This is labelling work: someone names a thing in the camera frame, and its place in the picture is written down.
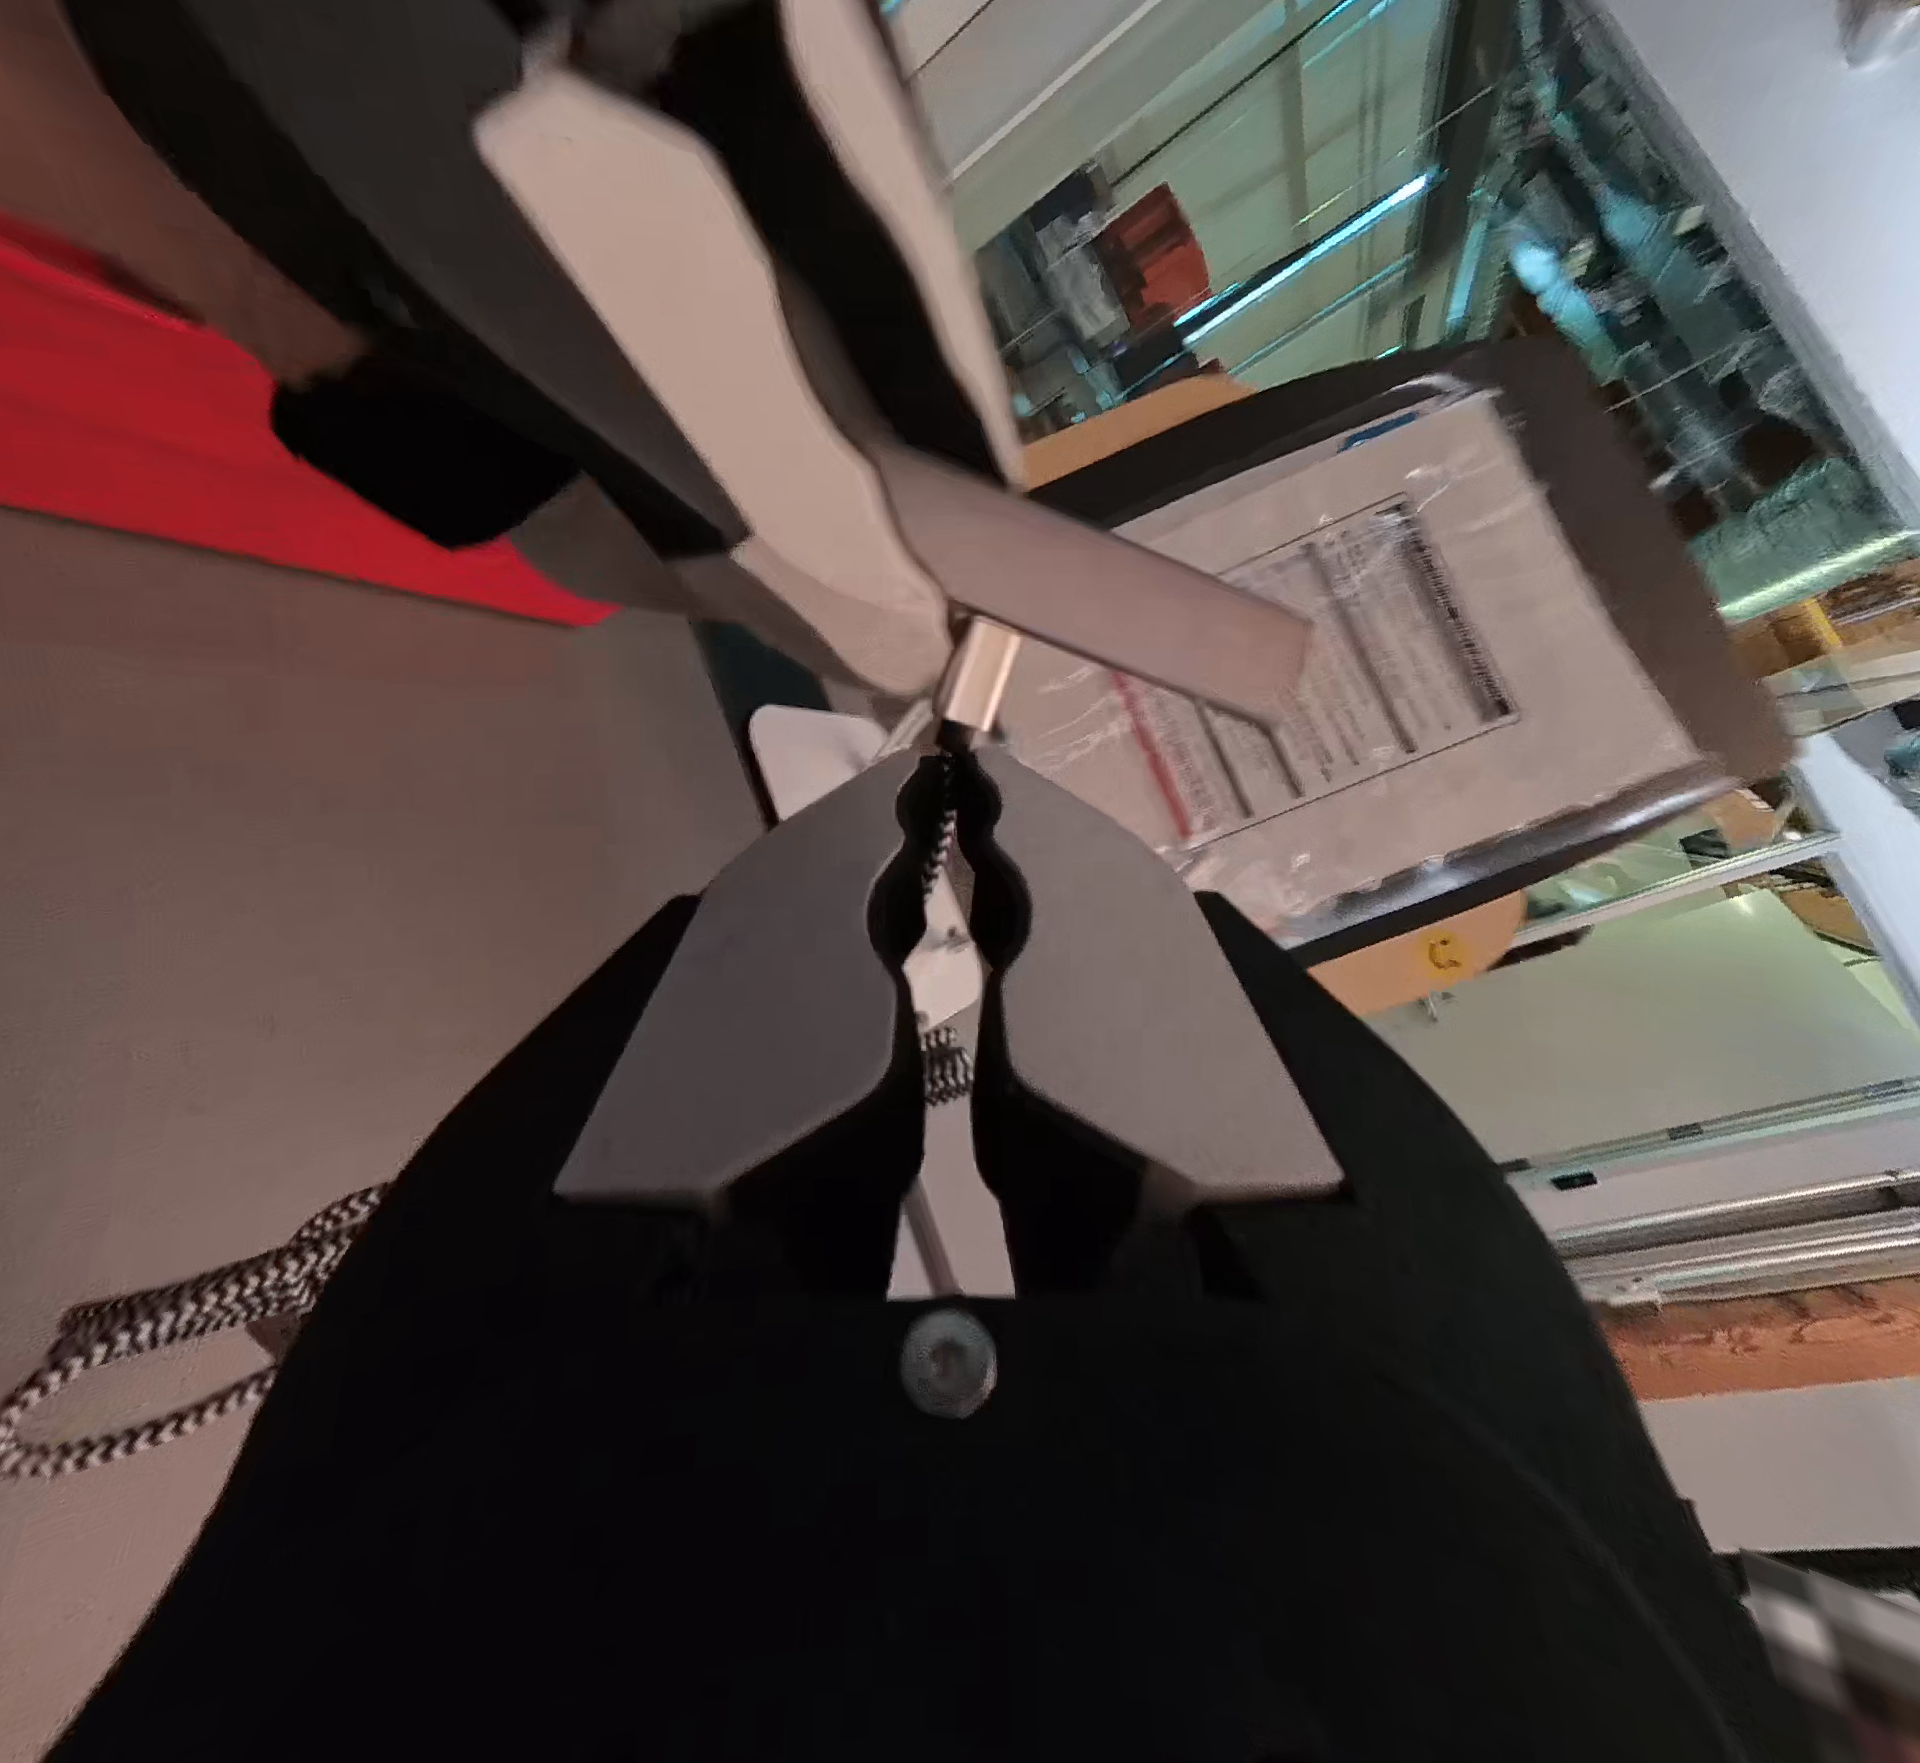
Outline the white stand base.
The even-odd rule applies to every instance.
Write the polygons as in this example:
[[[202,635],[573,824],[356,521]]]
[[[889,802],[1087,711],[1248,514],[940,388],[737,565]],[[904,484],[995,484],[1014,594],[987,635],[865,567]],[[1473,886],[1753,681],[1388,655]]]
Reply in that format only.
[[[868,717],[758,707],[746,720],[746,751],[772,824],[788,822],[873,766],[889,737]]]

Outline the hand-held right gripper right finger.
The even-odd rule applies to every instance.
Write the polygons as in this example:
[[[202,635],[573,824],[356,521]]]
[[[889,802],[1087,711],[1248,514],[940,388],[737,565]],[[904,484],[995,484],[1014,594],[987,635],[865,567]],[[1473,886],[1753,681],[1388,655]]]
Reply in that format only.
[[[1338,1160],[1180,876],[1005,749],[972,776],[972,941],[1017,1088],[1197,1200],[1335,1194]]]

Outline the wooden sign board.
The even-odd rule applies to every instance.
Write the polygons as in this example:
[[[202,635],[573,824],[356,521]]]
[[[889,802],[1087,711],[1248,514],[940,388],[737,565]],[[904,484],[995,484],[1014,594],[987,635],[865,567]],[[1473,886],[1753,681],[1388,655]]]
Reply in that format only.
[[[1036,493],[1244,399],[1261,401],[1279,395],[1279,388],[1254,390],[1218,371],[1184,377],[1112,411],[1029,443],[1023,450],[1023,489]],[[1405,929],[1388,931],[1385,921],[1376,918],[1361,934],[1342,936],[1332,955],[1309,961],[1308,949],[1297,947],[1295,957],[1345,1009],[1358,1017],[1379,1017],[1421,1003],[1429,995],[1455,990],[1499,967],[1525,917],[1527,893],[1517,890],[1468,909],[1429,909],[1418,913],[1418,921]],[[1464,973],[1444,980],[1429,977],[1425,934],[1430,931],[1460,934],[1470,950]]]

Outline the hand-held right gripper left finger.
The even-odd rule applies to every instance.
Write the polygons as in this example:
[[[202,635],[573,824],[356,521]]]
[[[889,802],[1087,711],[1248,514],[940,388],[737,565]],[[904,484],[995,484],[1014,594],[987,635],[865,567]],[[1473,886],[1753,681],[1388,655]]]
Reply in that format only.
[[[915,1046],[919,779],[899,751],[709,883],[555,1183],[715,1206],[880,1092]]]

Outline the red crate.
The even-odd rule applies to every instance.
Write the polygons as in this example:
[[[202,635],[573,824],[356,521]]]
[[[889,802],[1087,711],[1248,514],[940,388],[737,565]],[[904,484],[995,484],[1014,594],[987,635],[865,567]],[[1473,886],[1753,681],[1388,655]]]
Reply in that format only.
[[[1210,295],[1210,268],[1169,186],[1118,213],[1094,251],[1127,310],[1187,310]]]

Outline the dark sign panel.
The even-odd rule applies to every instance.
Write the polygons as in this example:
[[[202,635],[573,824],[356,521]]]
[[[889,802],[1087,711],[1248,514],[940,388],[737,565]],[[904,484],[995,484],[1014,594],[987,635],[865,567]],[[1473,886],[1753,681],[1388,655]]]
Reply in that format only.
[[[1789,766],[1776,703],[1745,670],[1684,540],[1647,486],[1639,454],[1557,340],[1481,341],[1338,365],[1076,461],[1029,497],[1118,530],[1240,470],[1300,454],[1332,432],[1370,425],[1404,392],[1444,377],[1499,392],[1502,422],[1542,483],[1573,561],[1702,751],[1702,766],[1460,858],[1423,864],[1295,918],[1275,931],[1275,941],[1302,964],[1332,963],[1481,910]]]

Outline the instruction sheet in sleeve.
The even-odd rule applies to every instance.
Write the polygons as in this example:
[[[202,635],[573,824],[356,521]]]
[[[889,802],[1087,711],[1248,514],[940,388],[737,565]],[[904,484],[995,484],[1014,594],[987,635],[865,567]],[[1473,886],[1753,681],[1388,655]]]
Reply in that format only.
[[[1112,678],[1103,808],[1159,850],[1262,829],[1322,877],[1376,876],[1696,760],[1488,393],[1391,410],[1125,533],[1311,623],[1266,726]]]

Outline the red plastic bin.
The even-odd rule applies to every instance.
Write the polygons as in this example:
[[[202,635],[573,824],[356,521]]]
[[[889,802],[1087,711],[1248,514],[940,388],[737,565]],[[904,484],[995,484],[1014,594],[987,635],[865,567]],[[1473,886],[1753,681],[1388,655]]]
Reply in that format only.
[[[159,310],[105,259],[2,221],[9,508],[563,627],[612,618],[508,543],[435,549],[300,464],[273,398],[227,338]]]

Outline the person's left hand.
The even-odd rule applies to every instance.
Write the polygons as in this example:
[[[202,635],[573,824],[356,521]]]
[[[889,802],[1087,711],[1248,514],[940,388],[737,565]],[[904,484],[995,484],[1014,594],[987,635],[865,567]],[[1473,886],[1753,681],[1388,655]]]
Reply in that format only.
[[[347,370],[364,341],[233,233],[133,132],[60,0],[2,0],[2,206],[194,319],[276,382]]]

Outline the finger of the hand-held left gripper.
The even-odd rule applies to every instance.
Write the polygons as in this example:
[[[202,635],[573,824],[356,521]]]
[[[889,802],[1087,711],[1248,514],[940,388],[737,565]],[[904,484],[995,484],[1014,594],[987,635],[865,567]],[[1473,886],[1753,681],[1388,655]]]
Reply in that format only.
[[[1026,484],[1023,445],[972,257],[952,222],[919,106],[875,0],[774,0],[803,110],[857,215],[904,271],[913,319],[905,373],[943,379],[978,454],[952,464],[1006,493]]]
[[[683,588],[824,675],[923,697],[948,661],[948,599],[820,399],[713,152],[555,67],[484,111],[474,143],[745,526],[673,563]]]

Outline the grey usb-c hub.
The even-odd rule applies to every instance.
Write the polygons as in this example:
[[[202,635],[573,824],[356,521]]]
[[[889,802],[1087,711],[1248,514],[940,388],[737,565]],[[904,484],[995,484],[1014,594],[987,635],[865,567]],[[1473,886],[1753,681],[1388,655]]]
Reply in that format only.
[[[1309,622],[1187,563],[898,445],[875,454],[905,549],[959,616],[934,717],[996,720],[1021,641],[1261,724],[1280,720]]]

